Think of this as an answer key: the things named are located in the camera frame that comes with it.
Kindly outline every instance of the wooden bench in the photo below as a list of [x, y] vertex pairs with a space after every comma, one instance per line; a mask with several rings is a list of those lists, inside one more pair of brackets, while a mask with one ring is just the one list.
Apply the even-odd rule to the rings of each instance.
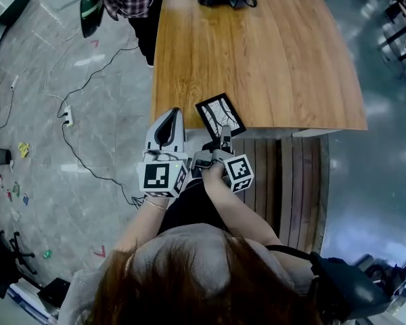
[[241, 200], [273, 227], [283, 244], [319, 251], [320, 139], [234, 139], [233, 148], [236, 155], [247, 155], [254, 171], [251, 187], [238, 193]]

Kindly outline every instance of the brown hair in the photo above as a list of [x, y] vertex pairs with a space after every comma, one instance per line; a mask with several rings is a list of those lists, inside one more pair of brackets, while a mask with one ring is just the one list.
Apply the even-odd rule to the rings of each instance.
[[215, 295], [194, 278], [194, 254], [183, 246], [168, 248], [162, 268], [158, 253], [141, 273], [133, 271], [133, 251], [115, 252], [86, 325], [320, 324], [309, 300], [283, 284], [244, 239], [225, 241], [230, 281]]

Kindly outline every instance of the electrical cord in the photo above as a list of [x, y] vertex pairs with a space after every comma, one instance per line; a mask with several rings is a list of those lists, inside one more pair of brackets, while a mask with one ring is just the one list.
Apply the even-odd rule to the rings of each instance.
[[[24, 67], [24, 69], [19, 74], [17, 74], [17, 77], [20, 77], [23, 73], [26, 72], [26, 70], [28, 68], [28, 65], [29, 65], [28, 59], [32, 58], [32, 53], [33, 53], [33, 49], [35, 48], [35, 44], [36, 44], [36, 42], [33, 41], [32, 42], [32, 47], [30, 48], [30, 53], [29, 53], [27, 61], [26, 61], [26, 66]], [[30, 65], [35, 62], [36, 58], [37, 58], [37, 56], [30, 62]]]
[[[66, 103], [65, 100], [68, 98], [68, 96], [69, 96], [70, 94], [75, 93], [75, 92], [77, 92], [77, 91], [80, 91], [80, 90], [84, 89], [84, 88], [86, 87], [86, 85], [89, 83], [89, 81], [92, 79], [93, 75], [96, 74], [96, 73], [101, 72], [101, 71], [102, 71], [103, 69], [105, 69], [108, 65], [110, 65], [110, 64], [113, 62], [113, 59], [119, 54], [120, 51], [131, 51], [131, 50], [137, 49], [137, 48], [138, 48], [138, 46], [137, 46], [137, 47], [134, 47], [134, 48], [120, 48], [120, 49], [112, 56], [111, 60], [110, 60], [103, 68], [101, 68], [100, 70], [97, 70], [97, 71], [93, 72], [93, 73], [90, 75], [89, 79], [84, 83], [84, 85], [83, 85], [81, 88], [75, 89], [75, 90], [73, 90], [73, 91], [70, 91], [70, 92], [66, 95], [66, 97], [63, 99], [62, 103], [60, 104], [59, 110], [57, 111], [57, 117], [58, 117], [58, 118], [62, 118], [63, 116], [67, 116], [67, 115], [68, 115], [68, 113], [65, 112], [65, 113], [63, 113], [61, 116], [59, 116], [59, 112], [60, 112], [60, 110], [62, 109], [63, 103]], [[123, 197], [125, 198], [126, 202], [127, 202], [129, 205], [134, 206], [136, 209], [138, 209], [138, 208], [143, 204], [144, 196], [139, 197], [139, 198], [136, 197], [136, 196], [132, 196], [132, 197], [131, 197], [131, 202], [129, 202], [127, 196], [125, 195], [125, 191], [123, 190], [123, 184], [117, 182], [117, 181], [116, 181], [115, 179], [113, 179], [113, 178], [100, 177], [100, 176], [96, 175], [89, 167], [87, 167], [87, 166], [85, 165], [85, 163], [81, 160], [81, 158], [76, 154], [76, 152], [74, 151], [74, 148], [72, 147], [72, 145], [71, 145], [71, 144], [68, 142], [68, 140], [66, 139], [65, 132], [64, 132], [64, 129], [63, 129], [63, 126], [64, 126], [65, 124], [68, 124], [68, 123], [69, 123], [69, 121], [64, 121], [63, 124], [62, 124], [62, 135], [63, 135], [63, 139], [64, 139], [64, 141], [66, 142], [66, 144], [70, 147], [70, 149], [72, 150], [72, 153], [74, 154], [74, 156], [80, 161], [80, 163], [82, 164], [82, 166], [83, 166], [86, 170], [89, 170], [89, 172], [92, 174], [92, 176], [94, 176], [94, 178], [103, 179], [103, 180], [106, 180], [106, 181], [112, 181], [114, 184], [120, 186], [120, 188], [122, 189]]]
[[71, 42], [69, 42], [69, 45], [66, 47], [66, 49], [64, 50], [64, 52], [62, 53], [62, 55], [60, 56], [60, 58], [58, 59], [58, 61], [55, 62], [54, 66], [51, 68], [51, 70], [48, 71], [47, 76], [45, 77], [45, 83], [44, 83], [44, 87], [43, 87], [44, 92], [45, 92], [45, 95], [47, 95], [47, 96], [53, 96], [53, 97], [55, 97], [55, 98], [59, 98], [59, 99], [61, 99], [62, 104], [65, 103], [66, 105], [68, 105], [68, 104], [66, 103], [66, 101], [65, 101], [64, 98], [62, 98], [62, 97], [60, 97], [60, 96], [58, 96], [58, 95], [55, 95], [55, 94], [51, 94], [51, 93], [48, 91], [48, 89], [47, 89], [47, 84], [48, 84], [49, 75], [50, 75], [51, 72], [54, 70], [54, 68], [60, 63], [60, 60], [63, 59], [63, 57], [65, 56], [66, 52], [68, 51], [68, 49], [70, 49], [70, 46], [71, 46], [73, 43], [74, 43], [74, 37], [72, 38]]
[[105, 180], [105, 181], [112, 181], [114, 184], [120, 186], [120, 188], [122, 189], [123, 197], [125, 198], [125, 200], [127, 201], [127, 203], [128, 203], [129, 205], [131, 205], [131, 206], [134, 206], [136, 209], [138, 209], [138, 208], [143, 204], [144, 196], [142, 196], [142, 197], [140, 197], [140, 198], [135, 197], [135, 196], [132, 196], [132, 197], [131, 197], [131, 202], [129, 202], [127, 196], [125, 195], [125, 191], [123, 190], [123, 184], [117, 182], [117, 181], [116, 181], [115, 179], [113, 179], [113, 178], [100, 177], [100, 176], [96, 175], [89, 167], [87, 167], [87, 166], [84, 164], [84, 162], [81, 160], [81, 158], [80, 158], [78, 155], [76, 155], [76, 153], [75, 153], [75, 151], [74, 151], [74, 148], [72, 147], [72, 145], [71, 145], [71, 144], [68, 142], [68, 140], [66, 139], [65, 131], [64, 131], [64, 129], [63, 129], [63, 126], [64, 126], [65, 124], [68, 124], [68, 123], [69, 123], [68, 121], [65, 121], [65, 122], [62, 124], [63, 139], [65, 140], [66, 144], [70, 147], [70, 149], [72, 150], [72, 153], [75, 155], [75, 157], [80, 161], [80, 163], [82, 164], [82, 166], [83, 166], [86, 170], [89, 170], [90, 173], [92, 174], [92, 176], [94, 176], [94, 178], [103, 179], [103, 180]]
[[7, 115], [6, 123], [4, 125], [0, 126], [0, 130], [2, 130], [2, 128], [4, 128], [7, 125], [7, 122], [9, 121], [9, 117], [11, 116], [12, 106], [14, 105], [14, 94], [15, 94], [13, 87], [11, 87], [11, 90], [12, 90], [12, 96], [11, 96], [11, 106], [9, 108], [9, 114]]
[[146, 150], [143, 152], [143, 154], [149, 154], [155, 157], [154, 161], [158, 161], [158, 158], [160, 155], [167, 155], [168, 156], [168, 161], [172, 160], [179, 160], [179, 158], [173, 154], [166, 153], [163, 150], [160, 151], [155, 151], [155, 150]]
[[97, 74], [97, 73], [101, 72], [101, 71], [102, 71], [103, 69], [105, 69], [108, 65], [110, 65], [110, 64], [113, 62], [113, 59], [119, 54], [120, 51], [132, 51], [132, 50], [137, 49], [137, 48], [138, 48], [138, 46], [137, 46], [137, 47], [134, 47], [134, 48], [120, 48], [120, 49], [113, 55], [113, 57], [111, 58], [111, 60], [110, 60], [102, 69], [97, 70], [97, 71], [93, 72], [93, 73], [90, 75], [89, 79], [86, 81], [86, 83], [84, 83], [84, 85], [83, 85], [81, 88], [72, 90], [72, 91], [70, 91], [68, 94], [66, 94], [65, 98], [63, 99], [62, 103], [60, 104], [59, 110], [57, 111], [57, 117], [58, 117], [58, 118], [62, 118], [62, 117], [64, 116], [64, 114], [62, 114], [61, 116], [59, 116], [59, 113], [60, 113], [60, 110], [62, 109], [63, 103], [66, 104], [66, 99], [68, 98], [68, 96], [69, 96], [70, 94], [73, 94], [73, 93], [76, 93], [77, 91], [83, 90], [83, 89], [86, 87], [86, 85], [89, 84], [90, 80], [92, 79], [92, 76], [93, 76], [94, 74]]
[[78, 28], [76, 30], [72, 30], [72, 36], [68, 37], [67, 39], [63, 39], [62, 36], [59, 34], [59, 38], [61, 42], [67, 42], [71, 39], [73, 39], [79, 32], [80, 32], [81, 28]]

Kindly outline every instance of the backpack strap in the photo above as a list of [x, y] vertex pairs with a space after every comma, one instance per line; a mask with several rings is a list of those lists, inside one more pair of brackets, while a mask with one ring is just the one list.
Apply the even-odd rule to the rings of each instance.
[[299, 251], [298, 249], [292, 248], [291, 246], [271, 245], [271, 246], [266, 246], [266, 249], [268, 251], [281, 252], [281, 253], [293, 255], [294, 257], [298, 257], [300, 259], [310, 261], [310, 254]]

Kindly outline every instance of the wooden table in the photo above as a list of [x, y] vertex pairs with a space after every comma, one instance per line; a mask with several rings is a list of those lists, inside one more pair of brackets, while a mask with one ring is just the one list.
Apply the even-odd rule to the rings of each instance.
[[323, 0], [241, 10], [164, 0], [152, 119], [180, 107], [185, 128], [203, 128], [194, 105], [224, 92], [248, 128], [367, 129], [357, 74]]

